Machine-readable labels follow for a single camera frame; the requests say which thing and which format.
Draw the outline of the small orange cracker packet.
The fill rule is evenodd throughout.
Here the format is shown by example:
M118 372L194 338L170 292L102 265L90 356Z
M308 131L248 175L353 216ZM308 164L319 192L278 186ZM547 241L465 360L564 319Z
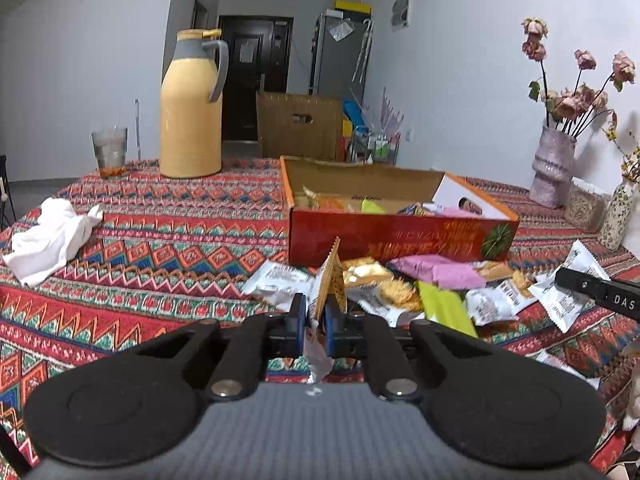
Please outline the small orange cracker packet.
M326 336L321 333L326 322L326 308L337 307L340 312L347 312L343 267L337 255L340 243L341 239L337 237L329 255L314 277L307 296L307 328L303 356L309 367L308 384L321 382L333 367L333 360L323 347Z

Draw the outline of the white snack packet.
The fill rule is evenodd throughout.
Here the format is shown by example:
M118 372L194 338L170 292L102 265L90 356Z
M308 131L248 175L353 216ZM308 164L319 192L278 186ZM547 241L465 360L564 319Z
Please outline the white snack packet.
M242 287L244 296L282 312L288 312L296 294L308 295L314 277L302 270L271 260L265 261Z

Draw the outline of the pink snack packet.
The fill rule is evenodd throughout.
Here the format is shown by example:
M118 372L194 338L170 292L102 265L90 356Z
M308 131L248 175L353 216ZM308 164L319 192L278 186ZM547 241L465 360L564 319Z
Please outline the pink snack packet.
M465 290L486 286L486 280L467 263L440 255L414 255L390 260L392 268L417 281L440 289Z

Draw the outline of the large orange snack bag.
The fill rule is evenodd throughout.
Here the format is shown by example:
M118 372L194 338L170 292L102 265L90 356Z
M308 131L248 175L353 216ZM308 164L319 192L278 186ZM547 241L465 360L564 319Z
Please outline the large orange snack bag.
M314 192L306 186L303 187L303 192L308 208L311 210L348 212L349 214L356 214L360 211L360 200L343 195Z

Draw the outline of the lime green snack packet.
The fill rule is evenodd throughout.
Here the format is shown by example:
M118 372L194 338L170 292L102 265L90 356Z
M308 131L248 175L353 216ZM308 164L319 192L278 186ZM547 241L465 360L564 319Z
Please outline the lime green snack packet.
M386 210L376 201L365 198L361 202L360 212L362 214L386 214Z

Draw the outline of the blue orange snack bag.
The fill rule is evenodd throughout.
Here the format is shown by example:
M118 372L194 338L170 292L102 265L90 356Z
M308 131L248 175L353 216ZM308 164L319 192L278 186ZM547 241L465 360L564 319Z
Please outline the blue orange snack bag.
M442 214L442 207L434 203L414 203L398 211L405 216L429 216L435 217Z

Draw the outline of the floral slim vase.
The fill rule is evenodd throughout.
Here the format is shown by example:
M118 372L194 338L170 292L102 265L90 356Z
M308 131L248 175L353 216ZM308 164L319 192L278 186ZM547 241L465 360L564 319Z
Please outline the floral slim vase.
M628 178L616 186L605 211L598 235L599 243L608 250L620 248L637 199L638 184Z

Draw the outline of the woven tissue box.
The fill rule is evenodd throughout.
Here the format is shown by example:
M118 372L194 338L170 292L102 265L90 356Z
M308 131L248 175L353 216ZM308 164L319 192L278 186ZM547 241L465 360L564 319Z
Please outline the woven tissue box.
M585 233L597 233L602 226L611 195L581 178L570 181L565 220Z

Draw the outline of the patterned red tablecloth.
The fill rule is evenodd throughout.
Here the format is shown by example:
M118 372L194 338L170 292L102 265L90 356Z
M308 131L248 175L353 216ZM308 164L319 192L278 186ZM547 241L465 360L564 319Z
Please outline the patterned red tablecloth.
M216 318L239 323L262 312L241 287L267 259L285 262L288 213L275 159L224 162L216 176L186 181L160 176L157 162L130 162L125 177L95 171L54 196L80 214L101 204L103 222L66 268L26 288L1 261L1 423L35 467L23 404L46 379L170 332ZM553 270L578 238L609 276L639 281L639 260L610 252L582 234L561 211L539 206L525 188L466 178L520 217L509 252L512 269L530 278ZM523 356L544 350L587 378L599 378L606 426L592 464L608 471L629 446L623 430L639 324L600 308L585 308L562 334L540 304L518 320L478 330L480 338Z

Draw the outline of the red cardboard snack box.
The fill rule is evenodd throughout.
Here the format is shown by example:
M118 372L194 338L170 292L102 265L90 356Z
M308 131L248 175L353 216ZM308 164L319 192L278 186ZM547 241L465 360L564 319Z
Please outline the red cardboard snack box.
M280 159L283 209L288 214L288 261L320 266L334 240L341 259L372 257L386 262L412 255L442 255L454 261L502 260L520 218L462 177L441 171L383 165ZM303 187L362 202L376 200L386 214L311 210ZM405 216L414 203L442 207L440 216Z

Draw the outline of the pink ceramic vase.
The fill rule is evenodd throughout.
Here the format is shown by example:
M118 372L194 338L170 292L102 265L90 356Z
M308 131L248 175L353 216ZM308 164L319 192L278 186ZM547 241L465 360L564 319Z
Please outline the pink ceramic vase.
M534 180L529 198L551 209L560 208L566 185L573 177L576 140L558 129L543 126L532 162Z

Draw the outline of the dried pink roses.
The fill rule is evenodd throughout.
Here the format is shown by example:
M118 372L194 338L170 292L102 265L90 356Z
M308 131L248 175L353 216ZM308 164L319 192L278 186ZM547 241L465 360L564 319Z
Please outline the dried pink roses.
M578 139L589 127L602 122L605 137L615 142L618 138L618 117L610 105L608 89L620 93L635 84L637 64L620 50L613 55L604 81L590 86L586 76L597 70L598 62L589 50L576 49L573 53L576 70L573 83L555 89L550 84L546 67L548 52L544 42L549 36L547 23L542 18L524 18L521 28L524 35L522 53L540 70L540 76L528 85L528 98L544 107L544 126Z

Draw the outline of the white crumpled cloth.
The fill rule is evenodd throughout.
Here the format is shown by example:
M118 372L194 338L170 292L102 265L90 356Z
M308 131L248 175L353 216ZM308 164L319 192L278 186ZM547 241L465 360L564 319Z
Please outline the white crumpled cloth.
M100 204L78 214L69 200L49 197L40 206L37 224L12 235L3 262L23 286L38 286L76 257L102 220Z

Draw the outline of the glass cup with drink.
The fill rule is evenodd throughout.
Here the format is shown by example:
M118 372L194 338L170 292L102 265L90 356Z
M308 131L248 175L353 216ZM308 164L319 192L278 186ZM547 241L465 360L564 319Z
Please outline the glass cup with drink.
M128 129L124 127L105 128L91 133L94 156L100 177L118 177L126 170Z

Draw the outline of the yellow thermos jug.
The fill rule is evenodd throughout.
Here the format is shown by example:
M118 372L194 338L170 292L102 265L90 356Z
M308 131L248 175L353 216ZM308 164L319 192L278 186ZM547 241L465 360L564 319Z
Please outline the yellow thermos jug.
M171 179L221 170L222 92L229 47L219 29L178 32L160 88L160 173Z

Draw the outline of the dark entrance door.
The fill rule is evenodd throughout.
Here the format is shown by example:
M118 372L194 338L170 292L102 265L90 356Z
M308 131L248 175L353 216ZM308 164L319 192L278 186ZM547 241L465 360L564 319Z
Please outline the dark entrance door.
M223 15L218 24L230 52L222 96L222 138L256 142L256 94L286 91L293 36L292 18Z

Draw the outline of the black folding chair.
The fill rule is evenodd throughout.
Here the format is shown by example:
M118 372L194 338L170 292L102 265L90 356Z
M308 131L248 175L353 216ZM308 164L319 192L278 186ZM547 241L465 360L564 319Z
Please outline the black folding chair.
M12 226L12 223L17 219L8 180L8 173L6 172L6 155L0 156L0 192L0 221L1 229L4 230L9 226Z

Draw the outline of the grey refrigerator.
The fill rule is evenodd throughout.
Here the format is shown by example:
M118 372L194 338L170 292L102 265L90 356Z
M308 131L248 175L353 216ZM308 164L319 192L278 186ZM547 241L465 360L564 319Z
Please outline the grey refrigerator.
M362 100L367 13L326 9L314 25L308 93L336 100Z

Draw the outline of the yellow box on fridge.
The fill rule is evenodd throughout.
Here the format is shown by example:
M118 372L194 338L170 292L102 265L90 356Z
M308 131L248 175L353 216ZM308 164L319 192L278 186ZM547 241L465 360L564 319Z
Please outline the yellow box on fridge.
M370 14L371 6L367 3L348 1L348 0L334 0L334 10L340 10L344 12L356 12L361 14Z

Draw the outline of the white wall panel box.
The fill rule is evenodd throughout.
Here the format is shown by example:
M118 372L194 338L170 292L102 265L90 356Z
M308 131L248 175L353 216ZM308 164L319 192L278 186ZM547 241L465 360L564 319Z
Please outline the white wall panel box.
M408 28L411 18L412 0L395 0L390 14L390 26L394 32Z

